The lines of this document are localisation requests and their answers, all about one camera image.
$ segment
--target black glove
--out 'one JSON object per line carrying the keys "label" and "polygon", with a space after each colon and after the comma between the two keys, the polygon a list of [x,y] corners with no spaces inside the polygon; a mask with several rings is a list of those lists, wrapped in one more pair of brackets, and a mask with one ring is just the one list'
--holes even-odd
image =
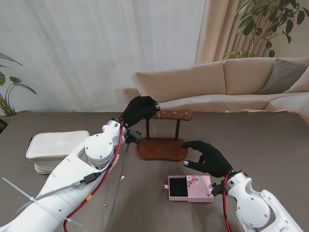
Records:
{"label": "black glove", "polygon": [[202,141],[190,141],[182,145],[182,148],[188,147],[200,151],[203,155],[200,156],[198,163],[189,160],[185,161],[184,165],[186,167],[203,173],[209,173],[217,178],[226,176],[228,171],[233,170],[222,153],[212,145]]}
{"label": "black glove", "polygon": [[143,118],[150,119],[155,115],[157,110],[160,110],[160,108],[156,108],[156,104],[157,102],[150,96],[135,97],[130,101],[129,105],[127,105],[119,119],[122,119],[127,124],[127,127],[131,127]]}

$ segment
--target beige sofa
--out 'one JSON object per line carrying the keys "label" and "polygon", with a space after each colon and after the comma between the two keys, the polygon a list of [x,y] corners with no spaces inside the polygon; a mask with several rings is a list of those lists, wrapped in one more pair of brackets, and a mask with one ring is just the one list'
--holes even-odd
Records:
{"label": "beige sofa", "polygon": [[[309,63],[309,58],[284,58]],[[164,72],[137,72],[132,76],[138,92],[150,95],[164,109],[198,112],[286,109],[309,116],[307,92],[257,95],[267,82],[275,59],[244,58],[218,61]]]}

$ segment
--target red cable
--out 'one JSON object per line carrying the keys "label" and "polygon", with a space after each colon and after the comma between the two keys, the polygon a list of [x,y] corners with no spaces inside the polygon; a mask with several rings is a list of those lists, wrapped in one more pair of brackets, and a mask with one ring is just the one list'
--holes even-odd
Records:
{"label": "red cable", "polygon": [[230,225],[228,223],[228,219],[227,219],[227,209],[226,209],[226,191],[225,191],[225,187],[227,184],[227,180],[228,180],[229,174],[227,174],[225,176],[225,180],[224,180],[224,185],[223,185],[223,214],[224,214],[224,218],[225,218],[225,225],[226,225],[226,229],[228,232],[232,232]]}
{"label": "red cable", "polygon": [[[124,122],[121,121],[122,127],[121,127],[121,131],[120,131],[119,144],[118,144],[118,148],[117,148],[116,153],[115,153],[116,155],[115,155],[114,159],[112,160],[112,165],[115,163],[115,161],[116,161],[116,159],[117,159],[117,156],[118,156],[118,154],[119,154],[119,151],[120,151],[121,142],[122,142],[122,136],[123,136],[123,133],[124,133],[123,124],[124,124]],[[93,195],[98,191],[98,189],[101,187],[101,185],[103,184],[104,180],[106,179],[106,177],[107,177],[107,175],[108,175],[110,169],[111,169],[111,168],[108,168],[108,169],[106,170],[106,172],[105,172],[105,174],[104,174],[104,177],[103,177],[102,180],[100,181],[99,185],[95,188],[95,190],[92,191],[92,193],[91,193],[92,196],[93,196]],[[83,203],[82,203],[77,209],[75,209],[72,213],[70,213],[70,214],[67,216],[67,218],[73,217],[81,208],[83,208],[83,206],[84,206],[85,204],[87,204],[87,202],[88,202],[88,200],[85,199],[85,200],[83,201]],[[67,223],[68,223],[68,221],[67,221],[67,220],[64,220],[63,229],[64,229],[65,232],[68,232]]]}

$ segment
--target jewelry stand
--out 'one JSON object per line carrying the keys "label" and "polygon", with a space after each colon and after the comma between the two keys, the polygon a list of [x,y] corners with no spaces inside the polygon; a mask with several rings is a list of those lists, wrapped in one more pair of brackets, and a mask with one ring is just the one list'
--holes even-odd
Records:
{"label": "jewelry stand", "polygon": [[181,149],[184,140],[179,139],[180,121],[189,121],[192,118],[190,110],[160,110],[154,119],[177,120],[175,138],[155,138],[149,135],[149,120],[146,120],[146,137],[142,138],[137,145],[137,153],[142,160],[168,160],[181,161],[187,154],[188,149]]}

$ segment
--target table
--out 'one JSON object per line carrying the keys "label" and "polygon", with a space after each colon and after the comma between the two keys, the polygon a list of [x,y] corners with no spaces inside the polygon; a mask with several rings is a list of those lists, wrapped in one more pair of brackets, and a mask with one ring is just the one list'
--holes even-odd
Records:
{"label": "table", "polygon": [[[26,113],[0,134],[0,177],[6,177],[31,196],[36,196],[47,176],[37,174],[26,159],[31,137],[42,132],[87,130],[101,127],[119,113]],[[152,137],[174,136],[170,120],[150,122]],[[145,135],[142,121],[136,130]],[[309,231],[309,126],[294,113],[194,113],[183,122],[180,138],[203,140],[218,148],[235,169],[253,179],[257,191],[272,192],[304,231]],[[198,160],[200,153],[189,150],[187,159]],[[102,188],[73,219],[83,228],[69,225],[70,231],[103,232],[122,169],[123,155]],[[222,198],[211,204],[169,202],[164,185],[169,175],[200,174],[181,162],[142,161],[136,145],[128,150],[125,178],[121,182],[110,232],[225,232]],[[0,180],[0,225],[8,223],[27,199]],[[236,203],[228,199],[228,216],[234,232],[243,231],[235,215]]]}

